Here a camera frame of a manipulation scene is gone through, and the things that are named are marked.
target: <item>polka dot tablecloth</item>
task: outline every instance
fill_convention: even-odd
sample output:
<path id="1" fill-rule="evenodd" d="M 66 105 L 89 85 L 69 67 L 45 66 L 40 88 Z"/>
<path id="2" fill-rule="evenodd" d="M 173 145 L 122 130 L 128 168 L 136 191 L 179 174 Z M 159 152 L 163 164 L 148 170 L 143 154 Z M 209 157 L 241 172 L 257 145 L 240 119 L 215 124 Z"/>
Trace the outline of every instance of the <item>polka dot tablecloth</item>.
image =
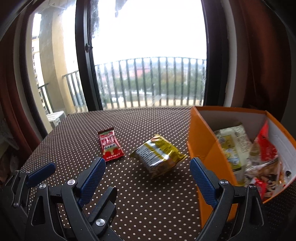
<path id="1" fill-rule="evenodd" d="M 101 156 L 97 132 L 115 127 L 115 135 L 125 157 L 106 164 L 106 172 L 93 199 L 84 206 L 88 216 L 108 186 L 118 189 L 117 215 L 112 229 L 126 241 L 194 241 L 200 228 L 196 186 L 188 157 L 166 174 L 151 179 L 140 161 L 129 154 L 155 134 L 188 154 L 186 141 L 190 107 L 134 108 L 72 114 L 65 118 L 37 147 L 22 167 L 33 171 L 45 163 L 56 164 L 55 174 L 45 180 L 61 185 L 87 169 Z M 30 204 L 36 189 L 30 194 Z M 63 206 L 59 206 L 65 227 L 69 226 Z"/>

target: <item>white sky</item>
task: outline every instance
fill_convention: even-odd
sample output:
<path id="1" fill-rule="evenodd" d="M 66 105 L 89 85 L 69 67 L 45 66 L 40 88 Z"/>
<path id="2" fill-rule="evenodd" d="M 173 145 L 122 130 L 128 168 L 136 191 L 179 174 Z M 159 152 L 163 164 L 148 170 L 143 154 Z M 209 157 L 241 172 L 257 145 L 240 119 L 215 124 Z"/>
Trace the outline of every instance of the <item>white sky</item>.
<path id="1" fill-rule="evenodd" d="M 92 40 L 95 64 L 142 57 L 206 59 L 205 24 L 200 0 L 128 0 L 115 18 L 115 0 L 99 0 L 99 30 Z M 39 35 L 36 14 L 32 35 Z M 75 6 L 63 12 L 68 72 L 78 69 Z"/>

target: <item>orange box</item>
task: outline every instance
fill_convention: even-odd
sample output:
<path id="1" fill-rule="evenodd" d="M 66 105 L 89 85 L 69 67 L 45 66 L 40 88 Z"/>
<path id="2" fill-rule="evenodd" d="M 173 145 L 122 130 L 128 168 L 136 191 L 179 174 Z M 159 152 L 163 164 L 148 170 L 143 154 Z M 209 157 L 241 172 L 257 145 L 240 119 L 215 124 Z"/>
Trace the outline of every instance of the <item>orange box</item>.
<path id="1" fill-rule="evenodd" d="M 278 150 L 285 170 L 292 173 L 291 179 L 282 190 L 284 191 L 296 176 L 296 141 L 281 123 L 267 111 L 237 107 L 192 107 L 187 142 L 190 157 L 198 157 L 206 168 L 212 170 L 219 179 L 226 179 L 232 185 L 237 185 L 230 164 L 213 131 L 242 123 L 248 137 L 253 142 L 266 119 L 269 124 L 269 141 Z M 201 226 L 203 227 L 213 209 L 206 204 L 199 191 L 197 191 L 197 196 L 200 204 Z M 232 205 L 228 220 L 235 217 L 236 208 L 237 204 Z"/>

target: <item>curtain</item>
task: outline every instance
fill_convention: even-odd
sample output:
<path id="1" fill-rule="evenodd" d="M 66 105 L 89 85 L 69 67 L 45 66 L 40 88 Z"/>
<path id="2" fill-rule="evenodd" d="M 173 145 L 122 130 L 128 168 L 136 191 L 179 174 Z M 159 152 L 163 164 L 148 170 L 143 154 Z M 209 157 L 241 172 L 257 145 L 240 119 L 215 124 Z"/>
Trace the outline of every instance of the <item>curtain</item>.
<path id="1" fill-rule="evenodd" d="M 261 0 L 239 0 L 247 30 L 249 69 L 243 107 L 269 111 L 281 120 L 291 82 L 286 28 Z"/>
<path id="2" fill-rule="evenodd" d="M 17 91 L 13 65 L 15 23 L 0 42 L 0 102 L 8 127 L 18 144 L 18 158 L 22 166 L 40 141 L 25 115 Z"/>

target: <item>concrete pillar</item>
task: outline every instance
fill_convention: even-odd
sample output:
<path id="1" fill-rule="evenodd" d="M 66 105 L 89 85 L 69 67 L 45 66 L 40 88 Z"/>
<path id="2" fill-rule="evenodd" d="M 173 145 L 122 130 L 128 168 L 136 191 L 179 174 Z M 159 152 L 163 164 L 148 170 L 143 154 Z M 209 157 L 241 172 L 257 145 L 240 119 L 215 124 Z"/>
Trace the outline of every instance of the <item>concrete pillar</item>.
<path id="1" fill-rule="evenodd" d="M 75 113 L 70 90 L 63 75 L 67 74 L 65 61 L 63 9 L 49 6 L 41 12 L 40 22 L 40 61 L 44 83 L 48 83 L 48 95 L 54 112 L 63 110 L 66 115 Z"/>

